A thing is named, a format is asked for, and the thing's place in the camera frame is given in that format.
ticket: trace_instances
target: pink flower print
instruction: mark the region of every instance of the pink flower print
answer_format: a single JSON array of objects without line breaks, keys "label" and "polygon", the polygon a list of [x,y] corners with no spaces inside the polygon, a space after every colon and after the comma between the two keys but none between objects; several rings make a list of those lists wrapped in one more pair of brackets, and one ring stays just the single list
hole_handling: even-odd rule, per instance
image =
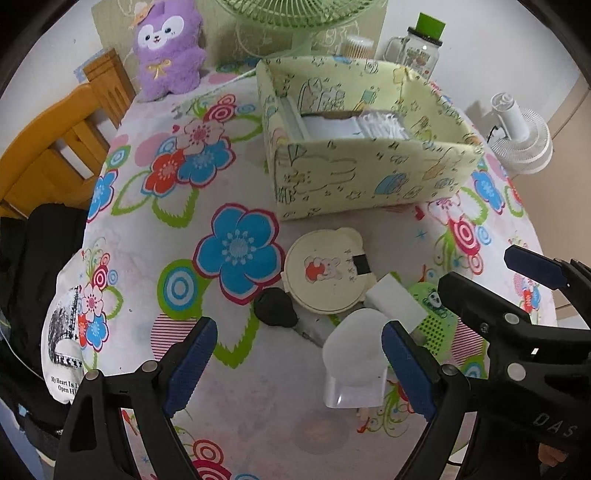
[{"label": "pink flower print", "polygon": [[94,322],[95,317],[103,313],[103,293],[98,286],[86,284],[82,297],[82,313],[86,316],[87,322]]},{"label": "pink flower print", "polygon": [[429,202],[427,211],[443,225],[448,225],[450,220],[458,223],[464,213],[460,208],[460,199],[457,195]]},{"label": "pink flower print", "polygon": [[177,148],[185,155],[198,155],[206,145],[215,145],[224,132],[223,125],[217,121],[203,122],[196,118],[184,128],[184,135],[177,137]]}]

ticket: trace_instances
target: black bag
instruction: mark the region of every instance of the black bag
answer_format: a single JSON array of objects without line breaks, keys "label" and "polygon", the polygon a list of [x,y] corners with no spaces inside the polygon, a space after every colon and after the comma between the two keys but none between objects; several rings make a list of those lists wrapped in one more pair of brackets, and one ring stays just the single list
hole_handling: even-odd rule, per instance
[{"label": "black bag", "polygon": [[[41,378],[41,330],[56,293],[57,274],[82,247],[86,218],[84,210],[47,204],[28,220],[0,219],[0,310],[11,327],[12,349]],[[54,449],[43,444],[58,438],[69,406],[54,400],[45,382],[23,366],[4,341],[0,397],[31,443],[54,458]]]}]

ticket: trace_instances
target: stuffed animal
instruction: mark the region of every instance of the stuffed animal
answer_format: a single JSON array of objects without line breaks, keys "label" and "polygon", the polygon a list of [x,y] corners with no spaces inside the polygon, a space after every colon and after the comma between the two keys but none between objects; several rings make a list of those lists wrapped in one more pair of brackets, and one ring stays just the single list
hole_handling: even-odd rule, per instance
[{"label": "stuffed animal", "polygon": [[143,4],[136,16],[134,40],[140,100],[156,100],[169,92],[187,93],[199,86],[199,67],[206,57],[197,45],[202,22],[193,0]]}]

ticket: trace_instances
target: wooden chair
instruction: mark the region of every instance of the wooden chair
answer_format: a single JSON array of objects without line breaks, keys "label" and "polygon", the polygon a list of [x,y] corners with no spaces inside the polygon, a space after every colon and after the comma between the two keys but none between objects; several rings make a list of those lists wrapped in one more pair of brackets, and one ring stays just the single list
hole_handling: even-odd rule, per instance
[{"label": "wooden chair", "polygon": [[[32,120],[0,158],[0,216],[28,217],[43,203],[88,207],[109,150],[89,117],[103,109],[117,128],[135,91],[114,50],[84,72],[89,83]],[[91,178],[85,180],[56,150],[59,139],[90,169]]]}]

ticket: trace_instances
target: table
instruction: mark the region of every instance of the table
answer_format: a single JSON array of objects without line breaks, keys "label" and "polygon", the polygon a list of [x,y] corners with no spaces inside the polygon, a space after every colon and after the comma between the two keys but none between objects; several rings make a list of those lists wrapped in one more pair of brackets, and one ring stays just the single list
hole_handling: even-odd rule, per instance
[{"label": "table", "polygon": [[[85,368],[134,371],[210,316],[218,345],[187,408],[173,418],[204,480],[391,479],[425,426],[395,376],[369,418],[328,409],[321,350],[292,330],[261,324],[251,300],[280,285],[285,252],[301,235],[351,226],[378,278],[395,272],[411,287],[458,271],[534,322],[555,325],[550,291],[502,259],[511,244],[540,251],[534,228],[489,150],[451,199],[279,222],[256,80],[202,96],[236,68],[211,73],[190,94],[134,102],[113,140],[83,247]],[[458,344],[468,335],[461,324],[455,335],[440,359],[467,375],[485,374],[482,340]],[[124,419],[141,474],[155,478],[133,413]],[[460,445],[470,428],[465,422]]]}]

